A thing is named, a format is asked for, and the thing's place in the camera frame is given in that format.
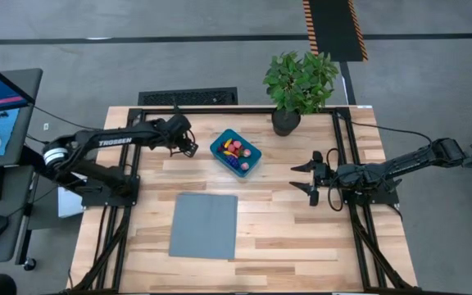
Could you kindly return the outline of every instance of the black plant pot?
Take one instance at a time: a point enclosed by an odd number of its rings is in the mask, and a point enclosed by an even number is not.
[[[287,136],[300,125],[302,117],[295,111],[275,110],[272,113],[272,127],[279,136]]]

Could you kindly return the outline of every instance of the gray towel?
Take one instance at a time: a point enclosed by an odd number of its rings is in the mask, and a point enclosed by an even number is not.
[[[169,256],[234,259],[237,212],[236,196],[180,194]]]

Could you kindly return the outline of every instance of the teal bin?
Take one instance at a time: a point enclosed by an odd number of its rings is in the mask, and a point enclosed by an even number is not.
[[[241,168],[235,169],[233,168],[226,160],[226,155],[223,154],[223,152],[218,152],[218,147],[222,144],[225,143],[229,139],[233,139],[233,141],[239,141],[242,143],[242,145],[245,147],[245,149],[248,149],[251,151],[251,156],[250,157],[240,157],[238,159],[240,165],[244,162],[248,163],[249,169],[243,171]],[[218,159],[220,162],[223,163],[227,168],[229,168],[231,171],[233,171],[237,176],[239,177],[245,177],[251,172],[252,168],[256,166],[258,161],[261,158],[261,152],[259,149],[254,147],[252,144],[250,144],[247,140],[245,140],[243,137],[241,137],[239,134],[236,133],[236,131],[232,129],[227,129],[224,131],[215,141],[214,143],[211,144],[211,152],[212,155]]]

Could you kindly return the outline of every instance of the gray floor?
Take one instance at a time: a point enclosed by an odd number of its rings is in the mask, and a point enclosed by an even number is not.
[[[355,5],[364,34],[472,33],[472,1]],[[301,0],[0,0],[0,39],[304,32]],[[380,125],[452,137],[463,148],[472,143],[472,39],[365,45],[370,60],[349,67],[358,104],[373,105]],[[241,104],[269,103],[261,77],[270,56],[308,48],[303,41],[0,46],[0,70],[42,68],[39,105],[100,126],[109,106],[133,105],[139,91],[236,86]],[[329,104],[344,104],[343,86],[336,86]],[[74,131],[39,112],[30,127],[42,139]],[[382,140],[388,157],[425,144],[389,132]],[[429,168],[403,179],[404,226],[420,286],[472,293],[472,169]],[[63,289],[78,227],[76,219],[34,233],[36,271],[3,263],[0,272],[14,277],[19,294]]]

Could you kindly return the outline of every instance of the wooden table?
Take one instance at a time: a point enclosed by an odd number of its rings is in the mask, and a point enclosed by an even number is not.
[[[105,128],[125,126],[128,110],[110,107]],[[351,114],[353,121],[376,123],[371,108],[351,107]],[[150,115],[149,119],[156,117],[170,116]],[[306,163],[313,150],[325,154],[336,147],[331,116],[303,116],[299,127],[285,138],[274,134],[270,115],[187,117],[199,144],[194,158],[169,158],[169,151],[164,148],[142,149],[142,187],[130,220],[121,292],[362,290],[347,207],[341,212],[332,211],[324,193],[319,206],[309,206],[307,195],[288,184],[311,180],[311,174],[291,171],[292,166]],[[228,128],[239,132],[263,153],[261,163],[247,179],[232,175],[209,152],[210,144]],[[355,126],[355,135],[362,163],[384,161],[377,129]],[[120,147],[103,149],[98,163],[117,165],[119,157]],[[330,160],[335,168],[336,153],[331,154]],[[168,255],[175,197],[183,191],[238,195],[233,261]],[[334,200],[338,200],[335,191]],[[403,279],[416,284],[400,217],[385,205],[372,206],[372,211],[381,251]],[[102,208],[84,213],[71,267],[75,283],[93,264],[101,214]],[[371,284],[376,285],[371,255],[367,249],[365,253]],[[113,265],[108,265],[106,286],[111,286]]]

